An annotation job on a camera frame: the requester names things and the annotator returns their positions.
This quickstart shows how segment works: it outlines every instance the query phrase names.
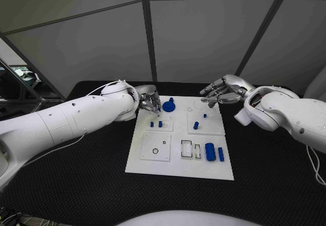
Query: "black table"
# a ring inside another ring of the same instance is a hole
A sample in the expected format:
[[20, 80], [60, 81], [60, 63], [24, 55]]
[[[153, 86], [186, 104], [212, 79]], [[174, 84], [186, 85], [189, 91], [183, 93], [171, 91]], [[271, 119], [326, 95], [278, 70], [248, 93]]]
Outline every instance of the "black table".
[[[79, 82], [68, 100], [105, 84]], [[160, 95], [197, 96], [205, 84], [154, 84]], [[114, 122], [57, 150], [11, 180], [0, 205], [79, 226], [114, 225], [161, 210], [199, 210], [267, 226], [326, 225], [326, 188], [314, 179], [304, 145], [287, 131], [244, 127], [242, 103], [219, 105], [235, 181], [124, 172], [135, 120]], [[326, 176], [326, 155], [319, 153]]]

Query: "white board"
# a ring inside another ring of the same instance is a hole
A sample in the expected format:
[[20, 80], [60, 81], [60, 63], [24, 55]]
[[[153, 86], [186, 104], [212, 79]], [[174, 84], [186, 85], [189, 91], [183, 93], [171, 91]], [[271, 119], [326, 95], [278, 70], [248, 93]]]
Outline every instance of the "white board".
[[[160, 96], [161, 104], [169, 98]], [[140, 110], [125, 172], [233, 180], [219, 106], [215, 105], [209, 109], [208, 104], [200, 102], [200, 97], [173, 97], [173, 99], [176, 105], [173, 112], [161, 109], [157, 116]], [[195, 119], [199, 127], [193, 132]], [[156, 125], [157, 121], [163, 121], [161, 128]], [[192, 141], [193, 158], [182, 158], [182, 140]], [[206, 143], [213, 143], [216, 161], [206, 160]], [[199, 145], [200, 159], [195, 158], [195, 145]], [[223, 150], [223, 162], [219, 161], [218, 147]]]

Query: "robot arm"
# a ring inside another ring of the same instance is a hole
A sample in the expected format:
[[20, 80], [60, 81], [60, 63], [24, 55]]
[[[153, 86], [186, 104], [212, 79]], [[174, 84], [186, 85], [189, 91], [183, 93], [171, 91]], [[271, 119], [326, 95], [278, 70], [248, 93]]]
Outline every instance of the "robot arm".
[[284, 88], [254, 86], [238, 76], [225, 75], [202, 91], [208, 93], [202, 102], [213, 107], [216, 103], [233, 104], [244, 101], [244, 108], [235, 119], [246, 126], [254, 122], [259, 128], [274, 131], [285, 128], [291, 137], [326, 153], [326, 103], [300, 99]]
[[99, 96], [86, 95], [39, 112], [0, 121], [0, 189], [34, 155], [112, 121], [134, 119], [137, 108], [158, 113], [156, 86], [131, 87], [118, 81], [104, 87]]

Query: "blue object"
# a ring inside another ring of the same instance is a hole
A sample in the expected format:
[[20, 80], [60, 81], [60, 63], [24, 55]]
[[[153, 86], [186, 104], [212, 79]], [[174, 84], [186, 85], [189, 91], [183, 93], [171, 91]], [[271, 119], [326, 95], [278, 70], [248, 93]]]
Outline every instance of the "blue object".
[[163, 103], [161, 108], [166, 112], [171, 112], [174, 110], [173, 98], [170, 98], [170, 100]]
[[206, 149], [206, 159], [208, 159], [208, 161], [215, 161], [216, 160], [216, 155], [215, 155], [213, 144], [212, 143], [206, 143], [205, 144], [205, 149]]
[[193, 129], [197, 129], [197, 126], [199, 126], [199, 122], [196, 121], [193, 125]]
[[219, 147], [219, 160], [223, 161], [222, 148]]

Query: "black tablecloth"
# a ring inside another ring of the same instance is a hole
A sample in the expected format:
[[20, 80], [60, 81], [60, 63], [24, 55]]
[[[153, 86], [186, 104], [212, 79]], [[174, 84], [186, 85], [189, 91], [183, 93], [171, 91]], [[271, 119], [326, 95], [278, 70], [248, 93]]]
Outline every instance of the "black tablecloth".
[[[104, 81], [79, 82], [69, 100]], [[160, 95], [197, 96], [205, 84], [154, 84]], [[0, 205], [79, 226], [114, 225], [161, 210], [199, 210], [267, 226], [326, 225], [326, 188], [314, 179], [304, 145], [287, 131], [244, 127], [242, 103], [219, 105], [235, 181], [125, 173], [135, 120], [114, 122], [57, 150], [11, 180]], [[326, 155], [320, 154], [326, 177]]]

